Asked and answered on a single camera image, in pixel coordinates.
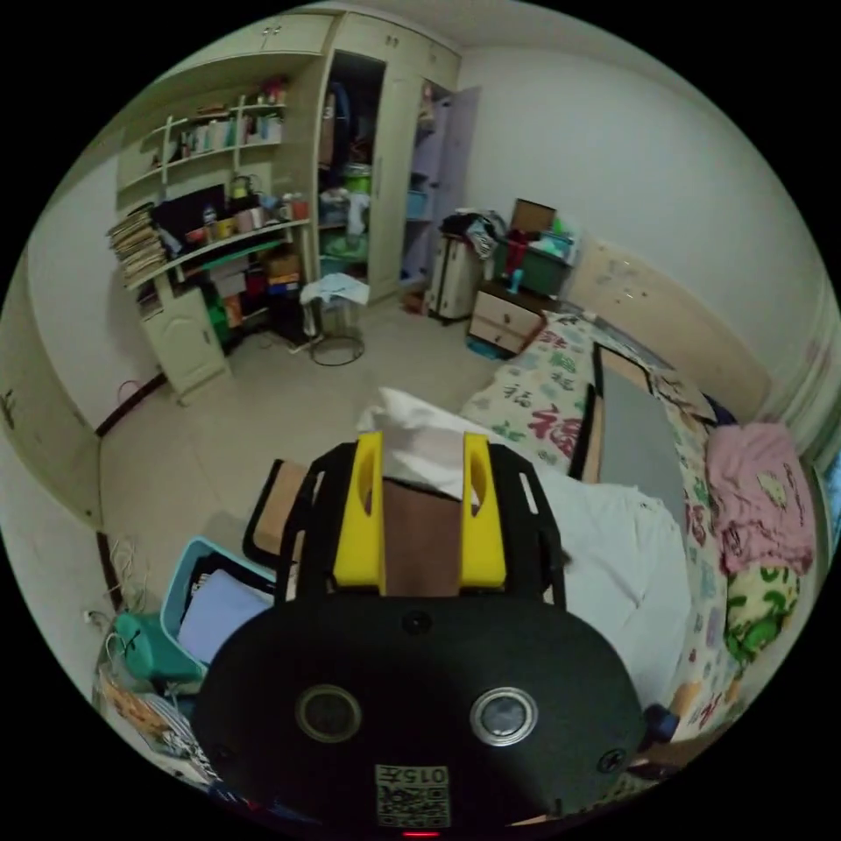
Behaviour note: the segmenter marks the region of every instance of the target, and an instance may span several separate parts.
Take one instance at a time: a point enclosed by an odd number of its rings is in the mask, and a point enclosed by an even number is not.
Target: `door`
[[[227,369],[198,289],[181,295],[144,327],[177,394],[186,394]]]
[[[100,440],[64,391],[35,323],[21,257],[0,315],[0,427],[68,510],[102,528]]]
[[[441,164],[433,205],[433,220],[429,226],[429,265],[435,264],[435,254],[441,223],[464,204],[464,189],[481,88],[460,90],[449,98],[447,129],[441,149]]]
[[[371,300],[399,289],[406,234],[406,201],[423,78],[412,69],[389,64],[374,140],[368,284]]]
[[[280,15],[270,22],[263,50],[321,55],[332,22],[328,15]]]

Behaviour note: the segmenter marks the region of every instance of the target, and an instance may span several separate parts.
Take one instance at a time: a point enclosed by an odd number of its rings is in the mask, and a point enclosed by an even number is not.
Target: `qr code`
[[[380,826],[404,829],[449,827],[449,774],[443,766],[377,765]]]

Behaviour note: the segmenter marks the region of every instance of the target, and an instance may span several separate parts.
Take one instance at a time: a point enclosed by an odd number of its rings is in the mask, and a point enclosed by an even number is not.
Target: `drawer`
[[[523,350],[523,345],[526,344],[524,336],[517,336],[511,330],[499,327],[498,324],[492,324],[475,314],[473,321],[470,322],[470,334],[477,339],[484,339],[486,342],[495,344],[498,348],[509,350],[512,353],[519,353]]]
[[[530,336],[541,324],[541,317],[495,295],[480,292],[473,314],[517,336]]]

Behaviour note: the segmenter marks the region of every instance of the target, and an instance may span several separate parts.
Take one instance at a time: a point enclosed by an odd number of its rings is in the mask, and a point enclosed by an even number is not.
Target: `tile floor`
[[[393,301],[367,311],[362,327],[364,355],[341,368],[254,336],[231,355],[233,376],[193,405],[159,389],[105,437],[105,529],[112,543],[131,541],[147,609],[159,607],[191,537],[239,551],[275,458],[309,463],[352,440],[380,386],[457,412],[497,368],[465,347],[463,325],[445,328]]]

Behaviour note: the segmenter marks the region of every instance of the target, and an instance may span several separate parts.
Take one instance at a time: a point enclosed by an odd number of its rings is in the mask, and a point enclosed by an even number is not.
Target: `headboard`
[[[686,374],[739,422],[753,420],[771,378],[680,284],[619,247],[588,238],[564,295]]]

